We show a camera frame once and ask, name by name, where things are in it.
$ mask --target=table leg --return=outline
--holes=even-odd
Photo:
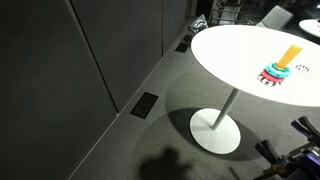
[[[227,154],[240,144],[240,130],[227,115],[240,90],[234,88],[221,112],[206,108],[197,111],[191,118],[190,130],[197,143],[216,154]]]

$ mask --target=tabletop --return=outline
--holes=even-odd
[[[307,33],[320,38],[320,23],[317,19],[307,19],[299,23],[299,27]]]
[[[289,63],[291,75],[280,86],[258,80],[292,45],[303,50]],[[291,105],[320,106],[320,46],[285,32],[245,25],[205,29],[192,40],[197,61],[212,75],[249,94]]]

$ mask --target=colorful toy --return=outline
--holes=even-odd
[[[301,50],[301,47],[291,45],[277,63],[271,63],[266,66],[258,76],[259,81],[271,87],[281,85],[284,78],[288,77],[291,73],[287,65],[300,53]]]

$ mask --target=floor vent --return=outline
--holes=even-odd
[[[145,92],[137,104],[133,107],[130,114],[145,119],[156,103],[158,96]]]
[[[175,51],[185,53],[188,48],[189,48],[189,44],[180,43]]]

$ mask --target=white chair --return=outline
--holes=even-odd
[[[293,14],[277,5],[256,26],[281,30],[292,17]]]

